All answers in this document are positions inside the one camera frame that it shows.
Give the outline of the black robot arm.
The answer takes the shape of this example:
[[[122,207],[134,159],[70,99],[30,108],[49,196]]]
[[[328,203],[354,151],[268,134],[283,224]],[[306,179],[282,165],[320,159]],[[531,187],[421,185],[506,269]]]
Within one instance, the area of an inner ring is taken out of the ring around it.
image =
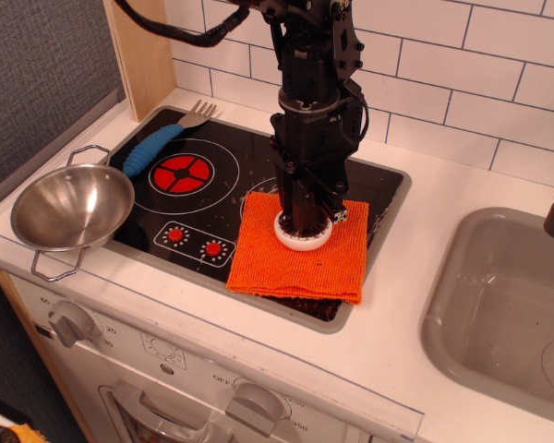
[[[349,1],[248,1],[271,28],[282,110],[271,117],[282,215],[307,238],[346,217],[345,163],[367,133],[368,108],[351,76],[365,46]]]

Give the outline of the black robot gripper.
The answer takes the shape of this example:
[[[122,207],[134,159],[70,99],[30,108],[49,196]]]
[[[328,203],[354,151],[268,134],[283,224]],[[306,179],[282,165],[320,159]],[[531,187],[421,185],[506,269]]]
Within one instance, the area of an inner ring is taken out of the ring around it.
[[[295,183],[295,168],[277,170],[280,225],[295,227],[297,233],[320,233],[328,222],[345,222],[343,198],[349,187],[345,166],[367,131],[365,101],[343,99],[320,113],[286,110],[274,114],[271,125],[283,161],[307,178]]]

